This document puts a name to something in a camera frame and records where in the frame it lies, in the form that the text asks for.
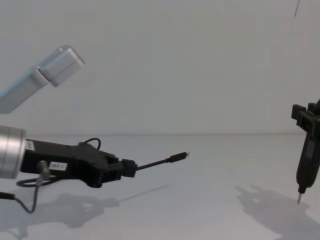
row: silver robot arm segment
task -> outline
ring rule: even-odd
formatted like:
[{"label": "silver robot arm segment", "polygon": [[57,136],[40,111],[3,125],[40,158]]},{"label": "silver robot arm segment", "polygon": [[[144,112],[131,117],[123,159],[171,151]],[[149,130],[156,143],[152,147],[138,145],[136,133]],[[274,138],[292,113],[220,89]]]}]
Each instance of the silver robot arm segment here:
[{"label": "silver robot arm segment", "polygon": [[[11,113],[48,83],[58,87],[84,64],[71,46],[59,47],[0,93],[0,115]],[[17,177],[26,145],[24,129],[0,126],[0,179]]]}]

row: black cable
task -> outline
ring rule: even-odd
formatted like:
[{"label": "black cable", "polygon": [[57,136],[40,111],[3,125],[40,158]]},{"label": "black cable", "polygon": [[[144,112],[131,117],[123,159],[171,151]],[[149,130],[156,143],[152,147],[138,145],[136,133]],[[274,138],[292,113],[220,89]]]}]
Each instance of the black cable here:
[{"label": "black cable", "polygon": [[19,198],[14,197],[14,200],[17,201],[28,214],[33,214],[37,207],[38,191],[39,191],[39,186],[36,186],[34,189],[33,203],[32,203],[31,209],[28,209],[27,206]]},{"label": "black cable", "polygon": [[97,147],[96,149],[99,150],[100,147],[101,147],[101,140],[100,140],[100,138],[93,137],[93,138],[90,138],[90,139],[84,141],[84,143],[87,144],[87,143],[89,143],[89,142],[91,142],[91,141],[94,141],[94,140],[98,141],[98,147]]},{"label": "black cable", "polygon": [[136,170],[139,171],[139,170],[142,170],[142,169],[151,168],[153,166],[157,166],[157,165],[165,164],[165,163],[167,163],[166,159],[165,160],[161,160],[161,161],[152,162],[152,163],[149,163],[149,164],[146,164],[146,165],[143,165],[143,166],[138,166],[138,168]]}]

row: wire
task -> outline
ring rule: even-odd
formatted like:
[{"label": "wire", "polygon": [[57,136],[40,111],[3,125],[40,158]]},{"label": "wire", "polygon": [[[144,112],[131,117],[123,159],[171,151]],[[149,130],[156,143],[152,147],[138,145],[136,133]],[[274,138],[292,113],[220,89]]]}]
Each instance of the wire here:
[{"label": "wire", "polygon": [[146,165],[142,165],[142,166],[138,166],[137,167],[137,171],[139,170],[142,170],[142,169],[147,169],[147,168],[151,168],[151,167],[154,167],[154,166],[157,166],[157,165],[160,165],[160,164],[165,164],[167,163],[167,160],[161,160],[161,161],[156,161],[156,162],[152,162],[152,163],[149,163],[149,164],[146,164]]},{"label": "wire", "polygon": [[96,149],[97,149],[97,150],[100,150],[100,147],[101,147],[101,140],[100,140],[100,138],[93,137],[93,138],[90,138],[90,139],[84,141],[84,143],[87,144],[87,143],[92,142],[92,141],[94,141],[94,140],[98,141],[98,147],[97,147]]},{"label": "wire", "polygon": [[[58,176],[51,176],[48,180],[44,181],[41,186],[53,184],[60,180],[63,180],[63,178]],[[30,179],[17,181],[16,185],[22,188],[36,188],[37,187],[37,184],[35,184],[36,182],[37,182],[37,178],[30,178]]]},{"label": "wire", "polygon": [[38,199],[38,191],[39,191],[40,186],[36,186],[34,189],[34,194],[33,194],[33,203],[32,203],[32,208],[28,209],[27,206],[17,197],[14,197],[14,200],[17,201],[21,207],[28,213],[28,214],[33,214],[34,211],[36,210],[37,207],[37,199]]}]

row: metal probe tip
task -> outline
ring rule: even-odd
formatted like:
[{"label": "metal probe tip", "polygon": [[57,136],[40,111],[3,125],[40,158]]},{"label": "metal probe tip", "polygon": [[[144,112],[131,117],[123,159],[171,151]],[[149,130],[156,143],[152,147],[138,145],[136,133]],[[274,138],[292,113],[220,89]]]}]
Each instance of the metal probe tip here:
[{"label": "metal probe tip", "polygon": [[298,201],[297,201],[298,204],[301,202],[301,198],[302,198],[302,193],[299,193],[299,197],[298,197]]}]

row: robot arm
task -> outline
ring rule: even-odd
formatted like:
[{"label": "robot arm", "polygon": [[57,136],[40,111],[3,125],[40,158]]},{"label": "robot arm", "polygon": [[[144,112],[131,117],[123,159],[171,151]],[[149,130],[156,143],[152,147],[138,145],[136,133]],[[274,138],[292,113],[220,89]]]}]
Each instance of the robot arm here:
[{"label": "robot arm", "polygon": [[[71,46],[59,47],[0,93],[0,114],[11,113],[48,83],[55,87],[61,85],[84,64]],[[25,140],[24,129],[0,126],[0,178],[17,177],[25,152]]]},{"label": "robot arm", "polygon": [[[0,114],[11,113],[48,83],[59,86],[84,64],[71,46],[58,48],[0,94]],[[93,140],[98,141],[97,148],[89,144]],[[78,179],[89,187],[100,188],[103,183],[120,180],[122,177],[134,178],[139,170],[174,163],[189,155],[182,152],[161,161],[138,166],[133,160],[119,160],[115,155],[101,151],[100,146],[98,138],[91,138],[75,146],[36,141],[26,139],[24,129],[0,126],[0,178],[15,179],[19,171],[39,174],[38,178],[16,183],[20,187],[35,188],[31,209],[11,193],[0,192],[0,199],[17,201],[32,214],[36,209],[40,186],[60,180]]]},{"label": "robot arm", "polygon": [[84,64],[71,46],[59,47],[0,94],[0,114],[11,113],[48,83],[58,87]]}]

